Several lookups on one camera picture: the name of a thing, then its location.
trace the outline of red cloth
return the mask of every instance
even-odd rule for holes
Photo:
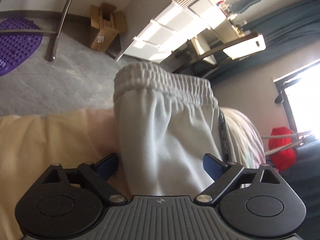
[[[292,134],[292,131],[287,127],[277,127],[272,129],[271,135],[283,135],[283,134]],[[291,137],[280,138],[280,139],[270,139],[269,140],[269,149],[275,149],[280,146],[287,145],[292,143]],[[279,171],[284,171],[290,166],[294,165],[297,156],[292,148],[283,150],[281,152],[270,155],[270,160],[274,165],[279,169]]]

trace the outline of floor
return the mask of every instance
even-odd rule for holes
[[[32,19],[41,28],[57,22]],[[61,113],[83,107],[113,106],[113,79],[137,59],[115,62],[106,53],[87,47],[88,26],[66,22],[57,57],[48,62],[50,38],[44,36],[36,52],[9,74],[0,77],[0,116]]]

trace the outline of cardboard box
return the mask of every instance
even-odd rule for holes
[[[91,6],[90,48],[106,51],[119,33],[128,30],[124,12],[114,12],[116,7],[103,3]]]

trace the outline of purple massage mat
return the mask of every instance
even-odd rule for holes
[[[1,22],[0,29],[37,30],[39,27],[24,18],[11,18]],[[29,58],[41,41],[42,35],[0,35],[0,77]]]

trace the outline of gray baseboard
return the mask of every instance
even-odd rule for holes
[[[37,10],[12,10],[12,11],[0,11],[0,19],[4,18],[50,18],[50,19],[60,19],[60,12],[50,12],[50,11],[37,11]],[[83,24],[89,24],[90,18],[81,15],[67,14],[66,21],[79,22]]]

